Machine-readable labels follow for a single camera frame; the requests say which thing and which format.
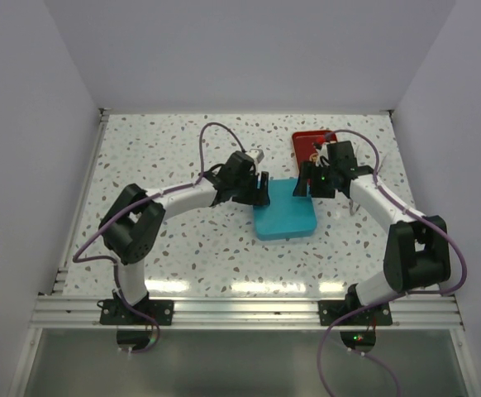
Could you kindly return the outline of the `teal tin lid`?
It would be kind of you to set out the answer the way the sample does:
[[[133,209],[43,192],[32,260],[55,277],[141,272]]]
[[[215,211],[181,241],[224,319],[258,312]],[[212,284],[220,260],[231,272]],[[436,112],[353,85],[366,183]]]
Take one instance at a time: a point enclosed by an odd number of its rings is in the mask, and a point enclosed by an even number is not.
[[[293,190],[296,186],[297,179],[272,179],[269,181],[269,198],[270,207],[272,208],[292,208],[292,207],[313,207],[312,198],[294,197]]]

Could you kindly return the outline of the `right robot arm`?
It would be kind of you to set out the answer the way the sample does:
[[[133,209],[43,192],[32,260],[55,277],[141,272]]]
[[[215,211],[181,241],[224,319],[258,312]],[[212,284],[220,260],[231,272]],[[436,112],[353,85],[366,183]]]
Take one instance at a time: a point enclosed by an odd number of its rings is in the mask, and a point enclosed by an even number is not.
[[[300,165],[293,195],[333,199],[342,193],[387,233],[383,269],[347,290],[344,314],[349,322],[363,324],[373,316],[373,304],[450,278],[444,219],[407,206],[385,187],[377,167],[358,164],[350,141],[320,140],[313,146],[317,157]]]

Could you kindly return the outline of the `teal tin box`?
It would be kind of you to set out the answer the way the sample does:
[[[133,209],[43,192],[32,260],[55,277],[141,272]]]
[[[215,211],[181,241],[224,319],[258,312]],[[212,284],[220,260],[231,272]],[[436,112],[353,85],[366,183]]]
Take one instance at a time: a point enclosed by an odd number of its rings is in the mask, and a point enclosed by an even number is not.
[[[313,207],[254,208],[255,235],[261,241],[310,237],[317,228]]]

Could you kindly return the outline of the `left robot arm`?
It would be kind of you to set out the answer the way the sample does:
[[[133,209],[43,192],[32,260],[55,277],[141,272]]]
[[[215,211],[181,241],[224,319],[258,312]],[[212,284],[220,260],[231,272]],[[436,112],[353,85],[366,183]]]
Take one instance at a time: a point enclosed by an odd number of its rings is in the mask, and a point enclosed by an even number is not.
[[[117,256],[114,280],[122,300],[121,318],[136,325],[147,317],[145,258],[165,221],[229,201],[256,207],[270,204],[269,174],[258,170],[263,159],[261,149],[235,151],[195,183],[152,190],[129,184],[122,190],[99,225],[105,247]]]

